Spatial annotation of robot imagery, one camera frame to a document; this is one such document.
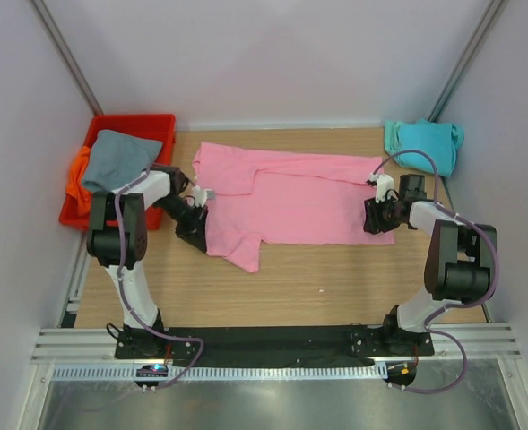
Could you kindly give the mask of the pink t shirt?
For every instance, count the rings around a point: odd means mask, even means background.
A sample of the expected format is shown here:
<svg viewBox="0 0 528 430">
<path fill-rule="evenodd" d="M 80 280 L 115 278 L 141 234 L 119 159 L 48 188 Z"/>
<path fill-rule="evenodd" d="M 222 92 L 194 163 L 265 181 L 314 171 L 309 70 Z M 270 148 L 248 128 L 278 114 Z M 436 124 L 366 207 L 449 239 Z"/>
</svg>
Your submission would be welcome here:
<svg viewBox="0 0 528 430">
<path fill-rule="evenodd" d="M 207 202 L 207 253 L 257 272 L 260 245 L 391 245 L 364 231 L 379 157 L 247 150 L 202 142 L 193 159 Z"/>
</svg>

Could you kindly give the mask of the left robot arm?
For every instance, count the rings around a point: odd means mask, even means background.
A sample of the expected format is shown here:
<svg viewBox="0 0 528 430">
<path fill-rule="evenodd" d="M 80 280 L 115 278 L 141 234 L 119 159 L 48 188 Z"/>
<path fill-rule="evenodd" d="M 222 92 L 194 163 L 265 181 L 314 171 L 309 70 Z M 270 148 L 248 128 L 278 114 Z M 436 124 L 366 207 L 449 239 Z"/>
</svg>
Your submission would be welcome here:
<svg viewBox="0 0 528 430">
<path fill-rule="evenodd" d="M 159 357 L 172 342 L 143 267 L 146 211 L 164 211 L 176 222 L 177 237 L 205 253 L 207 202 L 213 198 L 212 190 L 196 185 L 180 168 L 158 164 L 130 183 L 93 195 L 87 250 L 112 279 L 123 310 L 123 326 L 107 326 L 117 342 L 115 357 Z"/>
</svg>

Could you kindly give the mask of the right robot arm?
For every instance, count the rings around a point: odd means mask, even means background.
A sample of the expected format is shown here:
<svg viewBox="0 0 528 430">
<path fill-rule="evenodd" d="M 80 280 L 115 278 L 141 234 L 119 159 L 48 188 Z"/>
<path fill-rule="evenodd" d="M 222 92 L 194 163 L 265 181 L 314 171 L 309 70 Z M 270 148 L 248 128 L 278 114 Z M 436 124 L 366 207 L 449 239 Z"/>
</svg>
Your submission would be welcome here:
<svg viewBox="0 0 528 430">
<path fill-rule="evenodd" d="M 473 307 L 487 296 L 495 279 L 496 230 L 462 221 L 429 199 L 425 177 L 402 175 L 397 190 L 387 174 L 373 174 L 375 196 L 364 201 L 364 231 L 391 232 L 401 225 L 429 234 L 424 286 L 396 305 L 376 329 L 378 342 L 392 355 L 406 355 L 430 342 L 428 329 L 455 308 Z"/>
</svg>

